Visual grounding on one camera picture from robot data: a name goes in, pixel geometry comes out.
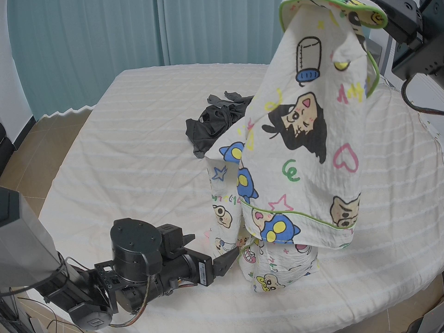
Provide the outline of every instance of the dark gray cloth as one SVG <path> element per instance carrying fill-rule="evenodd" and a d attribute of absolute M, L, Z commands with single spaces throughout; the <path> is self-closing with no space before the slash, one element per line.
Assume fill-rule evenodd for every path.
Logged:
<path fill-rule="evenodd" d="M 223 133 L 245 116 L 245 110 L 253 96 L 242 97 L 237 92 L 225 92 L 223 100 L 215 95 L 208 97 L 208 106 L 198 120 L 186 120 L 185 134 L 194 144 L 193 153 L 203 158 L 208 149 Z"/>

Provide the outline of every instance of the tiled floor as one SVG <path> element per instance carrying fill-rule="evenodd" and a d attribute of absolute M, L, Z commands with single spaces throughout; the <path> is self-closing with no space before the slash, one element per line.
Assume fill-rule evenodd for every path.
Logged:
<path fill-rule="evenodd" d="M 12 155 L 0 177 L 0 186 L 21 192 L 38 216 L 66 153 L 90 113 L 91 110 L 85 109 L 40 120 Z M 443 279 L 439 275 L 426 290 L 338 333 L 404 332 L 412 321 L 433 308 L 443 294 Z M 23 304 L 27 312 L 39 318 L 45 326 L 54 318 L 50 311 L 37 303 L 23 301 Z M 64 325 L 63 329 L 68 333 L 78 332 L 68 325 Z M 54 331 L 53 323 L 49 332 Z"/>

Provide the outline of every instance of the bed cover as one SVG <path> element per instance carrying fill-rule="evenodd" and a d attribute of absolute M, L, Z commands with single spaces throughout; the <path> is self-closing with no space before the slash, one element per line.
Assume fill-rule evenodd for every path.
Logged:
<path fill-rule="evenodd" d="M 209 94 L 253 95 L 266 68 L 196 64 L 118 75 L 74 141 L 41 211 L 56 248 L 92 267 L 111 259 L 113 221 L 132 217 L 179 225 L 196 234 L 188 247 L 210 253 L 208 174 L 205 160 L 193 155 L 185 120 L 200 115 Z M 345 249 L 319 250 L 320 272 L 264 296 L 251 291 L 235 265 L 209 287 L 157 298 L 133 326 L 103 331 L 329 333 L 425 288 L 444 266 L 441 147 L 389 87 L 380 84 L 368 107 L 356 234 Z M 120 309 L 113 322 L 129 317 Z"/>

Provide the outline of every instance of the folded fabric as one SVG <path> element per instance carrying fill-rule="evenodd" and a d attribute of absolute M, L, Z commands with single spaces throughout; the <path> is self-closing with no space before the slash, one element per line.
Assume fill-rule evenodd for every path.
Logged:
<path fill-rule="evenodd" d="M 208 97 L 208 106 L 198 120 L 186 120 L 185 134 L 194 144 L 193 153 L 197 158 L 203 158 L 205 152 L 214 142 L 239 119 L 244 117 L 245 110 L 252 96 L 242 97 L 237 92 L 225 91 L 228 100 L 222 100 L 215 95 Z"/>
<path fill-rule="evenodd" d="M 379 80 L 361 25 L 387 21 L 369 0 L 284 0 L 280 14 L 285 34 L 245 117 L 205 154 L 215 255 L 245 227 L 240 266 L 265 292 L 312 274 L 318 247 L 352 241 Z"/>

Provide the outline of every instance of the cartoon print shirt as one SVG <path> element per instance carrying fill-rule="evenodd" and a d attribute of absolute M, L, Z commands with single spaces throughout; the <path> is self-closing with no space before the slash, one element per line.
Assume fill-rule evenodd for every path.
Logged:
<path fill-rule="evenodd" d="M 361 199 L 365 103 L 379 79 L 362 25 L 387 18 L 368 0 L 284 0 L 285 34 L 246 115 L 206 153 L 219 253 L 241 217 L 253 237 L 339 249 Z"/>

